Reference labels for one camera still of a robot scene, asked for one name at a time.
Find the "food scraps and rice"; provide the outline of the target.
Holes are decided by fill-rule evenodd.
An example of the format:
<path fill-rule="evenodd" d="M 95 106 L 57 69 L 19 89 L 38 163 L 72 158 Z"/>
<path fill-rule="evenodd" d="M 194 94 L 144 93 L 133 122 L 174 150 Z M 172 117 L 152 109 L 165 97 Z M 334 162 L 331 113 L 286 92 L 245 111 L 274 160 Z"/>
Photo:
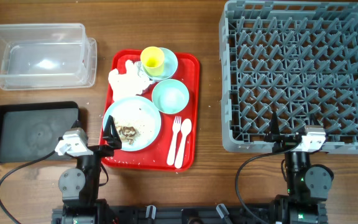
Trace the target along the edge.
<path fill-rule="evenodd" d="M 148 143 L 155 133 L 153 123 L 128 119 L 117 119 L 115 122 L 121 141 L 128 143 L 130 146 Z"/>

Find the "light blue plate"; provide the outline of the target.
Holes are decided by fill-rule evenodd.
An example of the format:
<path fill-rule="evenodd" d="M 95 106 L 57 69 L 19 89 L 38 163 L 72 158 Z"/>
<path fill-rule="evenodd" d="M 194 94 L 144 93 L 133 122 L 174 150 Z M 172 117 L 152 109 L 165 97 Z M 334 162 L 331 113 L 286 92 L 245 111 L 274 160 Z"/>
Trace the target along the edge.
<path fill-rule="evenodd" d="M 127 152 L 139 151 L 151 145 L 156 140 L 162 126 L 159 110 L 149 99 L 143 96 L 132 96 L 115 101 L 104 114 L 102 128 L 105 127 L 109 115 L 114 118 L 114 123 L 117 119 L 128 119 L 145 121 L 155 125 L 154 136 L 148 143 L 130 146 L 128 143 L 122 142 L 121 149 Z"/>

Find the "white napkin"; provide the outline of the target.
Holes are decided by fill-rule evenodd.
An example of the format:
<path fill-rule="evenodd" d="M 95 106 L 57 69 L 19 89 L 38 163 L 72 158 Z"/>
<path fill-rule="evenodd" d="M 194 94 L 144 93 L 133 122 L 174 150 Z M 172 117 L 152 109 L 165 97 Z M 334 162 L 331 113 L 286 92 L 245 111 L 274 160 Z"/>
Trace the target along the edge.
<path fill-rule="evenodd" d="M 149 78 L 142 67 L 142 62 L 125 62 L 126 73 L 120 74 L 118 69 L 111 70 L 108 75 L 108 82 L 113 92 L 113 101 L 142 95 L 155 82 Z"/>

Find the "mint green bowl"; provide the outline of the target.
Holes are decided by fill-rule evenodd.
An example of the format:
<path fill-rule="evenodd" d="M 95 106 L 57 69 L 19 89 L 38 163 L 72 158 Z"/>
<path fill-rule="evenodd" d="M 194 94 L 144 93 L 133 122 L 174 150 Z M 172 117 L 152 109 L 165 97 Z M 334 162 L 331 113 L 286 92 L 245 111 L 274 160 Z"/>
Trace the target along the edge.
<path fill-rule="evenodd" d="M 177 114 L 185 109 L 190 93 L 184 83 L 175 79 L 160 81 L 152 91 L 152 102 L 165 114 Z"/>

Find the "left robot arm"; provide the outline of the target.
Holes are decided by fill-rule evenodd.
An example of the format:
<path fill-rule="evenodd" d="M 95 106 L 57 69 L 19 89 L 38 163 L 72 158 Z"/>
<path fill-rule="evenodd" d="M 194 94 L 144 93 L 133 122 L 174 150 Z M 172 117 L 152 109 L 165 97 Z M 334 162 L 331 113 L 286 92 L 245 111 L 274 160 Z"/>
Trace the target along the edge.
<path fill-rule="evenodd" d="M 102 137 L 107 141 L 105 145 L 89 146 L 85 131 L 74 126 L 59 139 L 55 152 L 74 157 L 76 167 L 63 172 L 58 180 L 63 208 L 52 211 L 52 223 L 119 222 L 107 201 L 98 198 L 100 173 L 105 170 L 101 160 L 122 147 L 112 116 L 106 121 Z"/>

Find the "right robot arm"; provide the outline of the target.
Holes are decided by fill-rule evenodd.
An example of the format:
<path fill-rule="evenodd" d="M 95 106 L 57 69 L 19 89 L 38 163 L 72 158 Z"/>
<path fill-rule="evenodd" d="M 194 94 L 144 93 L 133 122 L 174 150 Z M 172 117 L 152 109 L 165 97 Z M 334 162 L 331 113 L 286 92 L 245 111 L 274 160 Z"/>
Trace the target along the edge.
<path fill-rule="evenodd" d="M 307 125 L 294 136 L 280 132 L 278 116 L 273 113 L 265 142 L 272 142 L 274 154 L 283 154 L 282 172 L 287 195 L 277 195 L 269 205 L 270 223 L 327 223 L 324 202 L 334 179 L 333 171 L 321 164 L 313 165 L 310 155 L 321 150 L 326 132 L 311 115 Z"/>

